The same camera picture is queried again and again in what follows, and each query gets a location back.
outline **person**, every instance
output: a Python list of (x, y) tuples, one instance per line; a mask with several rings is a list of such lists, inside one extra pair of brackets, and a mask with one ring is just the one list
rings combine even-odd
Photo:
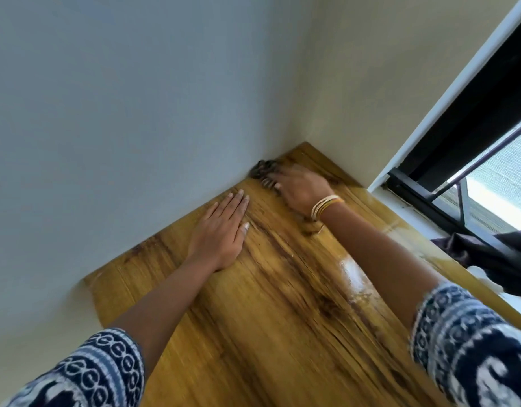
[[(309, 215), (334, 194), (300, 166), (271, 175), (288, 205)], [(230, 193), (204, 214), (187, 259), (157, 288), (91, 336), (3, 406), (136, 407), (146, 380), (183, 314), (210, 274), (237, 258), (249, 197)], [(521, 331), (448, 282), (355, 214), (332, 203), (318, 217), (366, 273), (410, 331), (410, 354), (458, 405), (521, 406)]]

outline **wood grain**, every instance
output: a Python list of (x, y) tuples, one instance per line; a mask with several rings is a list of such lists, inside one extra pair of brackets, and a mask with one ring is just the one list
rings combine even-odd
[[(310, 144), (284, 157), (322, 173), (353, 210), (521, 328), (521, 315)], [(214, 274), (150, 378), (147, 406), (447, 406), (407, 331), (332, 234), (305, 237), (281, 198), (246, 179), (251, 229)], [(107, 326), (184, 260), (201, 207), (86, 278)]]

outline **blue and white sleeve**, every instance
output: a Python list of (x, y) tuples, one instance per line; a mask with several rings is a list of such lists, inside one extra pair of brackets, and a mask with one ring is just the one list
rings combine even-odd
[(123, 330), (92, 335), (2, 407), (137, 407), (145, 386), (138, 345)]
[(521, 331), (456, 284), (427, 295), (410, 352), (457, 405), (521, 405)]

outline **white wall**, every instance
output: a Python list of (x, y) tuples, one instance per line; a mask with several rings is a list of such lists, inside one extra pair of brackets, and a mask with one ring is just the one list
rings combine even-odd
[(0, 338), (0, 403), (53, 368), (101, 329), (91, 294), (81, 282), (36, 326)]
[(368, 187), (517, 0), (318, 0), (296, 130)]
[(301, 142), (312, 0), (0, 0), (0, 337)]

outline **bangle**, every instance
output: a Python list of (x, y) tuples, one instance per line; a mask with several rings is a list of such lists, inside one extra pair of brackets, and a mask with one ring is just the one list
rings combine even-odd
[(313, 221), (317, 221), (318, 217), (321, 215), (321, 212), (327, 208), (330, 204), (343, 201), (339, 196), (332, 194), (328, 197), (325, 197), (318, 201), (316, 205), (311, 209), (311, 218)]

